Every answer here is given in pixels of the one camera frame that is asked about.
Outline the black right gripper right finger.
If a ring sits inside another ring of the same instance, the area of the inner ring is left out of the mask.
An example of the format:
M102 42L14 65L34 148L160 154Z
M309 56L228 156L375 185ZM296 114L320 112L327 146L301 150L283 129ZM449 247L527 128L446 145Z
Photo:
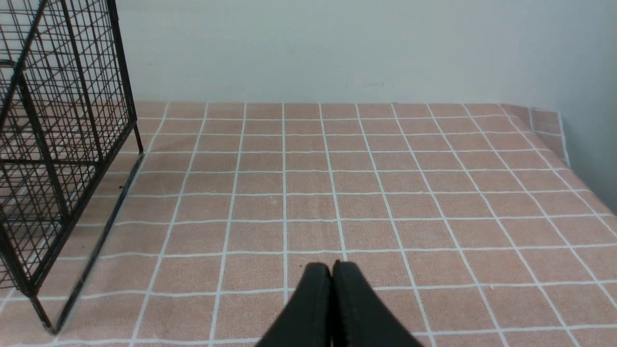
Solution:
M377 296L355 262L333 266L334 347L421 347Z

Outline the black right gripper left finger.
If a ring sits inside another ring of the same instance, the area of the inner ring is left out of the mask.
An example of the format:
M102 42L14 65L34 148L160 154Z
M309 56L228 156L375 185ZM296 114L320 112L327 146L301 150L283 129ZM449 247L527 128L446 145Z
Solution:
M311 262L295 292L258 347L328 347L330 338L331 275L327 265Z

